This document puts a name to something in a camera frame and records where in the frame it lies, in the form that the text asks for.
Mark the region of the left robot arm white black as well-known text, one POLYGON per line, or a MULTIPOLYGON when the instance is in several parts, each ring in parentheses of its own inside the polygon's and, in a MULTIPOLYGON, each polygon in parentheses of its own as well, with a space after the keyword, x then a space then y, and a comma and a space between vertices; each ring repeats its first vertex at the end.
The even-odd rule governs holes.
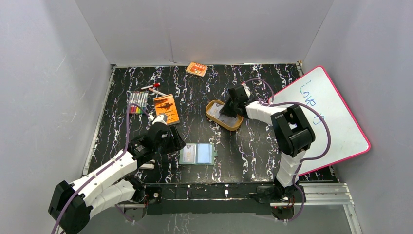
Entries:
POLYGON ((131 173, 155 155, 174 153, 185 145, 176 127, 156 122, 145 134, 127 139, 125 149, 98 169, 71 183, 60 182, 48 208, 55 220, 52 233, 61 228, 77 234, 101 211, 123 201, 143 201, 145 185, 131 173))

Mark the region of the tan oval tray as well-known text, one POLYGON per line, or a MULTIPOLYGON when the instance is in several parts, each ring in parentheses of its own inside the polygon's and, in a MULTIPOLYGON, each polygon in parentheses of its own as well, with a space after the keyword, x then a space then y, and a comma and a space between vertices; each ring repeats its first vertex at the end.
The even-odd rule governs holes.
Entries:
POLYGON ((211 109, 222 109, 222 107, 224 106, 224 102, 220 101, 220 100, 213 100, 211 101, 207 106, 206 106, 206 116, 211 119, 212 121, 214 121, 215 123, 217 123, 218 125, 220 125, 221 127, 229 130, 229 131, 236 131, 242 124, 243 121, 243 117, 240 115, 237 115, 238 121, 236 122, 236 125, 233 127, 229 127, 228 125, 220 122, 219 120, 215 119, 214 117, 212 117, 209 114, 209 111, 211 109))

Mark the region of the white VIP card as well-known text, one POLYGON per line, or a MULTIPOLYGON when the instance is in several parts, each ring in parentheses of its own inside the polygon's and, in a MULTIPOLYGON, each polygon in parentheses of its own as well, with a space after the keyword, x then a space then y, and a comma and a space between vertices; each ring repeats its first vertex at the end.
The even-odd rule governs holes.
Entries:
POLYGON ((196 144, 188 144, 182 151, 183 163, 194 163, 196 157, 196 144))

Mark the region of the green card holder wallet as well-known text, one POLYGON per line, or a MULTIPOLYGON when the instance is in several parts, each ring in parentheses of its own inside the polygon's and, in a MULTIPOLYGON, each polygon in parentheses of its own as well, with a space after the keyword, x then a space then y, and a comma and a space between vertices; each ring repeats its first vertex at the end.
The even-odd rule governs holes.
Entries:
POLYGON ((217 151, 214 144, 211 143, 188 143, 196 144, 196 157, 194 163, 182 162, 182 151, 180 150, 179 164, 181 165, 213 165, 215 158, 217 157, 217 151))

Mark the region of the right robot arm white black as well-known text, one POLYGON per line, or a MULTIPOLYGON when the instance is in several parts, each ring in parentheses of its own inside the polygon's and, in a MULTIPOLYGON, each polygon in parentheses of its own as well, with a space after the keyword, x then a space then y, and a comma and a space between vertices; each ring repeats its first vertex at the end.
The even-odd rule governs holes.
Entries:
POLYGON ((278 107, 262 100, 252 100, 248 88, 237 85, 228 89, 229 98, 220 113, 228 117, 242 116, 271 125, 281 150, 274 195, 288 201, 297 188, 302 159, 316 136, 303 110, 297 104, 278 107))

